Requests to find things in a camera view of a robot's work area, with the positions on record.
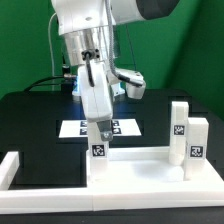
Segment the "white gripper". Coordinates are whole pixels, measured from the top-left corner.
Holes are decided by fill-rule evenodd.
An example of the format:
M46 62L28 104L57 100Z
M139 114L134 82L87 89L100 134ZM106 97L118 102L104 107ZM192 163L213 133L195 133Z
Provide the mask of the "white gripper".
M88 80L87 68L82 65L78 68L79 87L84 114L88 122L98 122L97 126L102 140L112 140L113 116L112 102L108 88L105 65L92 63L91 71L94 86Z

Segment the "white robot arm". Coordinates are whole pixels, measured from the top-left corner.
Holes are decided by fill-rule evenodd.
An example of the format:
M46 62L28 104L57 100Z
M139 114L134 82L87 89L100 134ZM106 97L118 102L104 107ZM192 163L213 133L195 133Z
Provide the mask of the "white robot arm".
M110 86L126 83L128 96L140 99L141 73L114 66L115 25L168 16L179 0L51 0L70 64L78 67L84 114L104 141L113 139Z

